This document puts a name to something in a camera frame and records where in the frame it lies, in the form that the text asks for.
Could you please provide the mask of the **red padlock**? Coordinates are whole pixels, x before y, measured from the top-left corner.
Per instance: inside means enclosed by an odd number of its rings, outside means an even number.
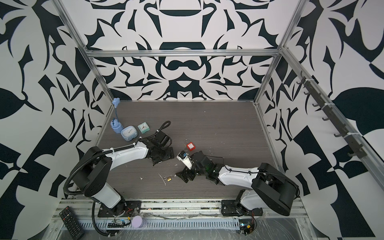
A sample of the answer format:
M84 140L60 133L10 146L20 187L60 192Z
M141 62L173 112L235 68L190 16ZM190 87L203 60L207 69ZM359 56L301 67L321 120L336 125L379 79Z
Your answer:
M195 144L189 139L185 139L185 145L189 151L193 151L196 148Z

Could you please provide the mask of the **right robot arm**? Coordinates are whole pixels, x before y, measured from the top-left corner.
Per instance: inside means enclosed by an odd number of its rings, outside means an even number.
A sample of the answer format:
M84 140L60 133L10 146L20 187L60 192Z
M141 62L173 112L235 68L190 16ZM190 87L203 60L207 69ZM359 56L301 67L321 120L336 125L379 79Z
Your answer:
M234 168L204 159L191 163L176 173L185 183L196 176L204 176L215 185L240 186L235 200L238 214L245 210L266 208L279 215L289 216L293 201L299 197L299 186L272 165L262 163L255 168Z

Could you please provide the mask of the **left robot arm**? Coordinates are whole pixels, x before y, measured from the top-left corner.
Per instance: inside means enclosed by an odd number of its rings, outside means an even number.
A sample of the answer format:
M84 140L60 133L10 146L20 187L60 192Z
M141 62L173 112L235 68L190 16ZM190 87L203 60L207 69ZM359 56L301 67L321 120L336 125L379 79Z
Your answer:
M119 217L128 211L124 197L107 183L111 170L136 160L149 159L153 166L175 157L172 139L163 132L166 121L153 134L119 148L90 148L71 171L63 191L68 196L83 195L100 203L110 215Z

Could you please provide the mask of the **mint green alarm clock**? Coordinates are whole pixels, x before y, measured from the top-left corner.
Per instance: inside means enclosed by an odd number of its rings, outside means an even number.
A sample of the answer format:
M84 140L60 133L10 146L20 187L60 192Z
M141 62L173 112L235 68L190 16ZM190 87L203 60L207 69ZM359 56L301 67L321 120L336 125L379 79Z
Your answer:
M139 124L138 128L142 134L144 134L150 130L150 127L146 122Z

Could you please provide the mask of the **light blue alarm clock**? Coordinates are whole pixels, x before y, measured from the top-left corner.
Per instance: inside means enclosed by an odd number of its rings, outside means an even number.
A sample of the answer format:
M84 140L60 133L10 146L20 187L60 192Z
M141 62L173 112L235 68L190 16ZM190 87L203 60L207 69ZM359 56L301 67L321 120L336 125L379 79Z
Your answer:
M134 126L128 126L122 129L121 135L125 141L129 142L138 136L138 131Z

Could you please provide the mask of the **purple round lid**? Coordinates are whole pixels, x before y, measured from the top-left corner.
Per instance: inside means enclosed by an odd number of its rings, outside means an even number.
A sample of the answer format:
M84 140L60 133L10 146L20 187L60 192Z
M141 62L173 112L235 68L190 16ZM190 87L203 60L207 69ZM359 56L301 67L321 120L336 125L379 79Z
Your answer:
M141 216L135 216L132 218L131 225L135 229L144 228L147 225L147 219Z

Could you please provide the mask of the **green circuit board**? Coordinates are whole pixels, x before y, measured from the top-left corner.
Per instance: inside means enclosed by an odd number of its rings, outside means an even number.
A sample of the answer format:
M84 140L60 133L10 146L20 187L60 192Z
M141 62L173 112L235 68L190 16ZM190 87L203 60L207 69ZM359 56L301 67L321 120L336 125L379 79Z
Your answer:
M257 222L255 219L242 219L239 220L240 234L245 236L251 234L257 228Z

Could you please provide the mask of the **black remote control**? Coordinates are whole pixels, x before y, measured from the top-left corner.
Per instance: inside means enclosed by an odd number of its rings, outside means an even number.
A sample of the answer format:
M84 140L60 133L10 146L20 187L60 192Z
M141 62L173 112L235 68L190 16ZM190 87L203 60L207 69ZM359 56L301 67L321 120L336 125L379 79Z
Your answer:
M69 206L65 207L59 216L73 240L80 240L84 236L85 231Z

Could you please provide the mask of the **black hook rack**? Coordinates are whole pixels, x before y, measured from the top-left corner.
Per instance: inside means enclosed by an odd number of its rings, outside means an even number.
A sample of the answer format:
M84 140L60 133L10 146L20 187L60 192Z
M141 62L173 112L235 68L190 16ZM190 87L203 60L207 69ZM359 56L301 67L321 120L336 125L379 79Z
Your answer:
M312 96L315 100L313 107L320 108L325 113L326 117L323 118L323 121L330 121L334 125L338 131L334 136L343 138L351 148L352 153L349 156L358 157L359 159L366 157L368 154L364 149L363 141L360 139L361 135L348 123L336 104L331 101L317 82L314 79L301 76L298 83L307 89L305 94Z

